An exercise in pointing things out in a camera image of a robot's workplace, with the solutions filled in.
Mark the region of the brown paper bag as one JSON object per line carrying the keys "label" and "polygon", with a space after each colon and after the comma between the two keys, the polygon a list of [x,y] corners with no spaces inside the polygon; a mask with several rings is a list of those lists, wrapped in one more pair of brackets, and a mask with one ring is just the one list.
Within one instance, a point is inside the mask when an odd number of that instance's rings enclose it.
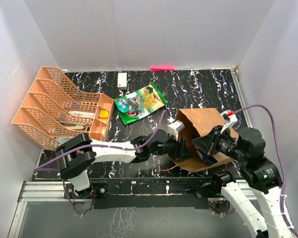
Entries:
{"label": "brown paper bag", "polygon": [[176,120],[184,124],[184,128],[178,133],[178,139],[185,139],[186,147],[192,153],[192,158],[185,161],[173,159],[173,162],[180,168],[189,172],[200,172],[228,164],[233,161],[232,158],[219,152],[214,155],[217,162],[213,165],[203,161],[197,153],[196,148],[191,143],[193,136],[205,136],[213,127],[224,125],[224,120],[215,108],[196,108],[196,109],[179,109]]}

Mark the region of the green chips bag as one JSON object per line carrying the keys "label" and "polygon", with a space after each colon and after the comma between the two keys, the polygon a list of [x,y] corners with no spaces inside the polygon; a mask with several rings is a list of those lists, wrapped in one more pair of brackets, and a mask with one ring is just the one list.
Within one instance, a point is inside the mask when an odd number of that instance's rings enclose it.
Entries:
{"label": "green chips bag", "polygon": [[115,98],[114,104],[118,99],[132,98],[132,97],[141,97],[143,99],[144,110],[142,112],[122,113],[116,107],[118,110],[118,114],[124,125],[129,125],[131,123],[139,121],[147,117],[148,115],[154,113],[158,109],[164,107],[168,103],[164,94],[157,88],[157,86],[154,83],[151,83],[150,85],[143,87],[131,94],[128,94],[126,96],[122,96],[119,98]]}

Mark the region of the teal snack packet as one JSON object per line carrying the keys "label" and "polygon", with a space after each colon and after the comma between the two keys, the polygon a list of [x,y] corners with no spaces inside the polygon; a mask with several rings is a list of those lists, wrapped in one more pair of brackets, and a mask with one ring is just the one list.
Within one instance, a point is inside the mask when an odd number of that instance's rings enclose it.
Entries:
{"label": "teal snack packet", "polygon": [[144,103],[141,97],[121,98],[115,102],[116,107],[122,113],[142,112]]}

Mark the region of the dark blue snack bag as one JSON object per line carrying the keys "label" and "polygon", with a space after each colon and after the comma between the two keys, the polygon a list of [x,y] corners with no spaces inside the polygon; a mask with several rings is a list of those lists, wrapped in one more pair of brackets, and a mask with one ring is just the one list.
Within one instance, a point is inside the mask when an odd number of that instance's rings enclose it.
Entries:
{"label": "dark blue snack bag", "polygon": [[197,154],[199,155],[201,160],[203,160],[208,165],[213,165],[218,162],[214,157],[207,155],[204,147],[195,146],[195,148],[196,148]]}

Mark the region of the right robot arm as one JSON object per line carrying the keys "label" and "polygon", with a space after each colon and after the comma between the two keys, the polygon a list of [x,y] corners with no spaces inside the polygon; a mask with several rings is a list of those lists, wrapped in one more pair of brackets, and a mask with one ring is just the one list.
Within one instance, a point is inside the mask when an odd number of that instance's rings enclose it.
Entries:
{"label": "right robot arm", "polygon": [[245,127],[238,138],[229,129],[215,126],[209,134],[195,138],[192,144],[197,151],[209,157],[223,153],[238,162],[242,177],[255,195],[261,210],[258,211],[241,191],[229,172],[212,177],[212,193],[224,196],[242,218],[254,238],[296,237],[285,202],[282,201],[282,178],[275,166],[264,155],[265,140],[259,130]]}

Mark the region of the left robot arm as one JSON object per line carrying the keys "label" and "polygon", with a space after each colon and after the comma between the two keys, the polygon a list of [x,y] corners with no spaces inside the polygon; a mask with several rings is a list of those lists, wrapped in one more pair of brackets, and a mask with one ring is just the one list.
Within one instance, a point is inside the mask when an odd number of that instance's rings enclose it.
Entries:
{"label": "left robot arm", "polygon": [[141,163],[153,155],[168,155],[179,162],[192,158],[185,139],[178,139],[162,129],[126,142],[93,140],[88,134],[82,133],[60,145],[55,153],[60,178],[68,180],[82,198],[92,194],[93,186],[87,168],[94,163]]}

